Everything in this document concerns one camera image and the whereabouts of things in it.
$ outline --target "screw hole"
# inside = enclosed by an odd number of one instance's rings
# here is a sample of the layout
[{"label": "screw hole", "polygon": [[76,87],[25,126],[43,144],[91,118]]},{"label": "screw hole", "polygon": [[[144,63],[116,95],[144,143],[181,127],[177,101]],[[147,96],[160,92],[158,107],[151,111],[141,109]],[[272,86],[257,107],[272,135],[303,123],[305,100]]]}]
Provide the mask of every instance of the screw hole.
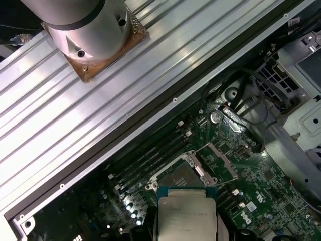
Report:
[{"label": "screw hole", "polygon": [[78,53],[77,53],[77,55],[78,55],[79,58],[82,58],[82,57],[85,56],[85,51],[79,50]]},{"label": "screw hole", "polygon": [[31,223],[29,221],[25,223],[26,228],[29,228],[30,226],[31,226]]},{"label": "screw hole", "polygon": [[125,19],[120,19],[120,20],[118,20],[118,24],[119,24],[121,27],[123,27],[123,26],[125,26],[125,24],[126,24],[126,20],[125,20]]}]

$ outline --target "wire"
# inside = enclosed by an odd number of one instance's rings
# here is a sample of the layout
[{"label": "wire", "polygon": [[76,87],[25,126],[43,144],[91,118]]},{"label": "wire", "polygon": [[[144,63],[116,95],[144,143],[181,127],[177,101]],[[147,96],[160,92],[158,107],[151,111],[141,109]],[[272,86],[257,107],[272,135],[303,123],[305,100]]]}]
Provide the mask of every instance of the wire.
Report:
[{"label": "wire", "polygon": [[296,188],[294,182],[292,179],[290,179],[290,184],[291,186],[297,191],[297,193],[299,194],[299,196],[302,198],[302,200],[313,210],[315,211],[316,213],[320,214],[321,215],[321,210],[314,207],[300,192],[299,190]]},{"label": "wire", "polygon": [[270,127],[271,127],[272,125],[274,125],[274,124],[276,124],[276,123],[277,123],[277,121],[275,120],[275,121],[273,121],[273,122],[270,122],[270,123],[266,126],[265,132],[264,132],[264,137],[263,137],[263,143],[262,143],[262,147],[261,147],[261,152],[263,152],[264,149],[265,149],[266,137],[267,137],[267,132],[268,132],[268,130],[270,129]]},{"label": "wire", "polygon": [[231,101],[231,105],[230,105],[231,109],[235,109],[237,105],[240,103],[241,99],[243,98],[244,92],[248,83],[248,77],[249,77],[248,74],[243,75],[241,83],[238,87],[237,94],[235,98]]},{"label": "wire", "polygon": [[15,44],[15,41],[0,40],[0,45],[12,45],[12,44]]},{"label": "wire", "polygon": [[243,67],[238,67],[238,68],[235,68],[235,69],[239,70],[239,71],[242,71],[242,72],[245,72],[245,73],[248,73],[248,74],[252,75],[253,77],[255,77],[257,80],[259,80],[262,83],[266,84],[274,93],[276,93],[283,100],[283,102],[284,102],[284,104],[285,104],[285,106],[287,108],[289,108],[291,106],[291,100],[287,97],[287,95],[284,94],[278,87],[276,87],[273,84],[271,84],[270,81],[265,79],[259,73],[256,73],[253,70],[250,70],[250,69],[247,69],[247,68],[243,68]]},{"label": "wire", "polygon": [[0,24],[2,27],[7,27],[7,28],[12,28],[12,29],[21,29],[21,30],[30,30],[30,31],[38,31],[41,28],[38,29],[29,29],[29,28],[22,28],[22,27],[16,27],[16,26],[11,26],[11,25],[6,25],[6,24]]},{"label": "wire", "polygon": [[250,98],[247,98],[247,99],[245,99],[245,100],[243,100],[242,101],[242,103],[240,103],[236,108],[235,108],[235,113],[237,113],[237,112],[239,112],[242,108],[243,108],[243,106],[245,106],[248,102],[250,102],[250,101],[254,101],[253,100],[253,97],[250,97]]}]

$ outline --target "copper plate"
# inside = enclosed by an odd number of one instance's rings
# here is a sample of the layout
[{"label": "copper plate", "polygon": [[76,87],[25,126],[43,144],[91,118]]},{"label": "copper plate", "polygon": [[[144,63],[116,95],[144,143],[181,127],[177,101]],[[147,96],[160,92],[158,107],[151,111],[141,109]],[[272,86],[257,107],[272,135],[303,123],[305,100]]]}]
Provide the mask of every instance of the copper plate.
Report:
[{"label": "copper plate", "polygon": [[[114,56],[99,64],[87,65],[78,63],[65,55],[67,61],[73,67],[73,69],[75,70],[79,78],[82,80],[82,82],[91,82],[97,74],[99,74],[101,71],[108,68],[108,66],[112,65],[118,59],[123,57],[129,50],[133,49],[136,45],[142,42],[143,39],[148,35],[148,31],[145,28],[145,26],[140,23],[140,21],[136,18],[136,16],[132,13],[132,11],[129,8],[127,9],[131,20],[131,33],[127,39],[126,44]],[[48,32],[46,24],[43,24],[43,27]]]}]

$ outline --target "connector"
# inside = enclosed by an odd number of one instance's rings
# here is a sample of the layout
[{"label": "connector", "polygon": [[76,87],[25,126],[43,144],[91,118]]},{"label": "connector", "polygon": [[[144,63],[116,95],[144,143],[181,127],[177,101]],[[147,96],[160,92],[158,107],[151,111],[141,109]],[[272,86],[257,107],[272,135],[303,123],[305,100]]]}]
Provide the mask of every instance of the connector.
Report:
[{"label": "connector", "polygon": [[17,46],[17,45],[26,44],[32,38],[33,38],[33,36],[31,34],[18,34],[18,35],[15,35],[13,38],[11,38],[10,41],[14,41],[15,43],[12,45]]}]

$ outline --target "metal cylinder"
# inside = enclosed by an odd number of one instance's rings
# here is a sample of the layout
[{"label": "metal cylinder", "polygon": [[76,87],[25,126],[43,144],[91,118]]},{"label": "metal cylinder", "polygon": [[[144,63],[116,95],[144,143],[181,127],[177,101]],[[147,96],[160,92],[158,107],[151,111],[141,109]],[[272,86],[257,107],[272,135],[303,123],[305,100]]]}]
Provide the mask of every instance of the metal cylinder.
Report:
[{"label": "metal cylinder", "polygon": [[96,64],[116,54],[131,29],[120,0],[22,0],[47,26],[57,47],[71,59]]}]

